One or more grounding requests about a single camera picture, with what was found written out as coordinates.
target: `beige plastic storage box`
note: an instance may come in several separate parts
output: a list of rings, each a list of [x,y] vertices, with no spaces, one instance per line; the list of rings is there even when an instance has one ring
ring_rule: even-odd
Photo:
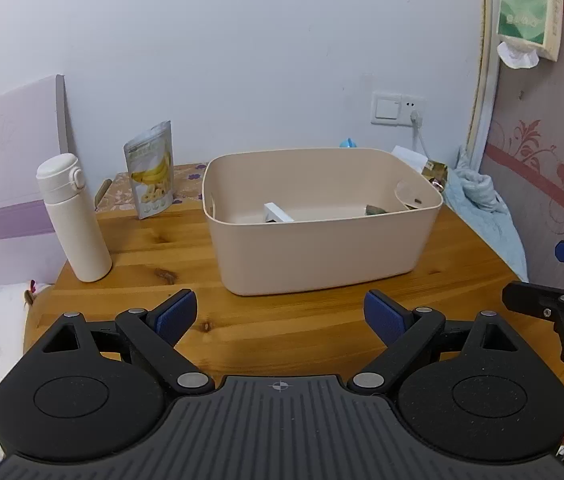
[[[422,175],[365,148],[219,156],[206,169],[202,200],[222,283],[241,296],[409,272],[442,205]],[[268,202],[294,222],[264,223]],[[389,213],[364,216],[367,204]]]

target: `floral wallpaper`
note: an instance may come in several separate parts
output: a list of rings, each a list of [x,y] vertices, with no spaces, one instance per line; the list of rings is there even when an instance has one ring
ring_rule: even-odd
[[[481,172],[508,203],[529,279],[564,288],[564,264],[554,256],[564,239],[564,25],[558,62],[501,66]]]

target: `wooden table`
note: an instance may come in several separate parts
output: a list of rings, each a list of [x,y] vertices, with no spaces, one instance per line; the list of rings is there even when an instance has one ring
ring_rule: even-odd
[[[446,206],[412,272],[329,290],[248,298],[222,286],[200,202],[173,205],[142,221],[133,210],[100,213],[98,220],[113,269],[98,282],[82,283],[65,265],[51,292],[31,310],[28,345],[63,312],[113,319],[128,308],[150,309],[191,288],[197,294],[197,321],[177,350],[216,381],[225,374],[340,374],[346,380],[384,349],[362,312],[365,292],[379,288],[407,308],[430,305],[448,319],[500,312],[564,383],[552,325],[505,309],[501,290],[515,275]]]

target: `white wall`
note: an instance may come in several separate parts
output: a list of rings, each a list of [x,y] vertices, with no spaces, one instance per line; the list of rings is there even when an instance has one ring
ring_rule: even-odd
[[[0,0],[0,93],[65,75],[91,189],[171,119],[176,162],[293,146],[412,145],[369,122],[375,89],[428,100],[437,160],[465,141],[481,0]]]

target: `white plastic bag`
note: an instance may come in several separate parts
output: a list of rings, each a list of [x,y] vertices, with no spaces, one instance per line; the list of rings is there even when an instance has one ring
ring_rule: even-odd
[[[173,203],[171,121],[129,140],[124,156],[140,220],[168,208]]]

